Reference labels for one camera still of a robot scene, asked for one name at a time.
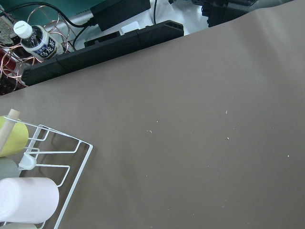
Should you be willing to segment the yellow-green plastic cup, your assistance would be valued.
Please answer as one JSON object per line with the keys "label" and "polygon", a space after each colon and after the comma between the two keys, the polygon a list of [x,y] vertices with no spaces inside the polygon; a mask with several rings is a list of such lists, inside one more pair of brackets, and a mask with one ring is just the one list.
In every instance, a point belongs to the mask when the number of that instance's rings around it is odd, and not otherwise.
{"label": "yellow-green plastic cup", "polygon": [[11,156],[19,153],[27,144],[29,132],[24,123],[17,122],[0,152],[0,157]]}

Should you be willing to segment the grey plastic cup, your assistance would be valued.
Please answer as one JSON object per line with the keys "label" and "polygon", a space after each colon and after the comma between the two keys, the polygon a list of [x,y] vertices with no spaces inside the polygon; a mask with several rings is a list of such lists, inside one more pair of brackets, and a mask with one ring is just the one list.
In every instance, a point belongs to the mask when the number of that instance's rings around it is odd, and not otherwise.
{"label": "grey plastic cup", "polygon": [[16,165],[16,163],[7,157],[0,158],[0,178],[13,178],[19,177],[20,171]]}

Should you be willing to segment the pale pink plastic cup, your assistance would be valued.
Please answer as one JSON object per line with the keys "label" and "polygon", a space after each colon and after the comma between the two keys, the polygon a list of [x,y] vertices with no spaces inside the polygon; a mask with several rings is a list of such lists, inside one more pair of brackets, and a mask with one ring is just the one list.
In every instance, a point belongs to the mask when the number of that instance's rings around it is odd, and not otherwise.
{"label": "pale pink plastic cup", "polygon": [[46,177],[14,177],[0,181],[0,220],[39,224],[59,203],[59,189]]}

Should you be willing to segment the black power adapter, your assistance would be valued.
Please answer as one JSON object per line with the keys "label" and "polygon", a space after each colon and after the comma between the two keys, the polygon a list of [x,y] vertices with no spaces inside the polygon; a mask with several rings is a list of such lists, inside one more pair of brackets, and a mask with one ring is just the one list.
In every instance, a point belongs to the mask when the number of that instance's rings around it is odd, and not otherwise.
{"label": "black power adapter", "polygon": [[105,31],[150,8],[149,0],[104,0],[90,11],[100,30]]}

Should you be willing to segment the wooden dowel stick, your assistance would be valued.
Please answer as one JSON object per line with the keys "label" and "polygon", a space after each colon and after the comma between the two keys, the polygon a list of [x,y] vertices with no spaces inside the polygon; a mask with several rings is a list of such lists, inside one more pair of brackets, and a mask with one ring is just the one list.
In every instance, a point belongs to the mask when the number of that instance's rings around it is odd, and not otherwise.
{"label": "wooden dowel stick", "polygon": [[5,121],[0,129],[0,150],[2,151],[18,118],[20,111],[11,109],[9,113],[4,117]]}

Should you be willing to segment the tea bottle white cap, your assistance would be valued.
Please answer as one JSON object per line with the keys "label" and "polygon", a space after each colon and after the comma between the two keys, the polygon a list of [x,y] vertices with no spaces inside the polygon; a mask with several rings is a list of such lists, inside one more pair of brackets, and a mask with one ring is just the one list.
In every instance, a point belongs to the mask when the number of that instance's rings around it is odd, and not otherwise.
{"label": "tea bottle white cap", "polygon": [[64,53],[63,46],[39,25],[30,26],[25,21],[14,24],[21,46],[39,61],[49,60]]}

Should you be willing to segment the black plastic rail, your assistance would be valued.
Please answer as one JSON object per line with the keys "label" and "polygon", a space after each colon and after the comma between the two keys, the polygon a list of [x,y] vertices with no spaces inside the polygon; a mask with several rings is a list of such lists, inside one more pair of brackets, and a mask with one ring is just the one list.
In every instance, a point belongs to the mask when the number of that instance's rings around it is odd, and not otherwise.
{"label": "black plastic rail", "polygon": [[182,24],[163,21],[27,67],[21,80],[26,86],[32,86],[182,36]]}

